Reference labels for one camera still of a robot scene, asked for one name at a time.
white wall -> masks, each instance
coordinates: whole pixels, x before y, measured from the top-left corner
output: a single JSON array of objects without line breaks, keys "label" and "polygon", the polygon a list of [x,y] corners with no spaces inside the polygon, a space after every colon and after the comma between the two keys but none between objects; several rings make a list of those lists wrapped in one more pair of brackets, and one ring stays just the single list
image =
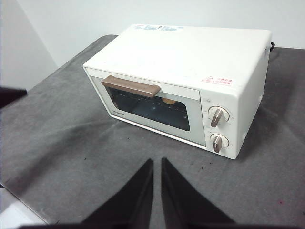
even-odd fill
[{"label": "white wall", "polygon": [[25,14],[16,0],[2,0],[1,73],[3,83],[20,87],[132,23],[269,29],[277,47],[305,49],[305,0],[17,1]]},{"label": "white wall", "polygon": [[269,29],[305,48],[305,0],[18,0],[57,65],[132,23]]},{"label": "white wall", "polygon": [[1,86],[29,90],[58,67],[17,1],[0,7]]}]

oven side panel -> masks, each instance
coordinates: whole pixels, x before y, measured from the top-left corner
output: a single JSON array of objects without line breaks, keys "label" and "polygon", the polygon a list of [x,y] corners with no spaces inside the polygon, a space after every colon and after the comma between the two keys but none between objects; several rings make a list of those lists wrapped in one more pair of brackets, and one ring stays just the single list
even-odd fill
[{"label": "oven side panel", "polygon": [[239,99],[239,125],[238,125],[238,151],[241,149],[246,135],[249,131],[251,123],[254,119],[256,111],[264,95],[264,86],[266,81],[269,50],[270,50],[271,36],[266,42],[265,47],[262,47],[262,54],[258,57],[259,61],[245,86],[244,90],[240,94]]}]

oven door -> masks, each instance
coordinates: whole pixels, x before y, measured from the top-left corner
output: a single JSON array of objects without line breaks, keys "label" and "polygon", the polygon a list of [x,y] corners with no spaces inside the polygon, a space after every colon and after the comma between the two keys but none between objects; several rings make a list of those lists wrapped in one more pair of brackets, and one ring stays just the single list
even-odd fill
[{"label": "oven door", "polygon": [[113,73],[90,78],[111,115],[205,146],[199,91]]}]

table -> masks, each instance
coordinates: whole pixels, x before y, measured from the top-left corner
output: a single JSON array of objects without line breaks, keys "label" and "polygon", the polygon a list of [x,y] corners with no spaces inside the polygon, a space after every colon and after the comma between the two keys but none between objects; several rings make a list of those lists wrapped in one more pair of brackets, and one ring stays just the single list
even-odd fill
[{"label": "table", "polygon": [[115,37],[1,110],[1,184],[47,223],[81,222],[152,158],[150,228],[165,228],[165,156],[236,222],[305,227],[305,50],[273,50],[264,98],[230,160],[108,116],[82,64]]}]

glass window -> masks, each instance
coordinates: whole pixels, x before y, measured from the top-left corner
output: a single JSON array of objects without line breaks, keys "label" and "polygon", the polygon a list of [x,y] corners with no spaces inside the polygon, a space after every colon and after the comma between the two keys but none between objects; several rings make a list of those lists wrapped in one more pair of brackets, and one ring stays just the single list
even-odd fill
[{"label": "glass window", "polygon": [[190,130],[186,107],[181,102],[158,96],[149,98],[110,87],[106,87],[106,90],[119,110],[185,131]]}]

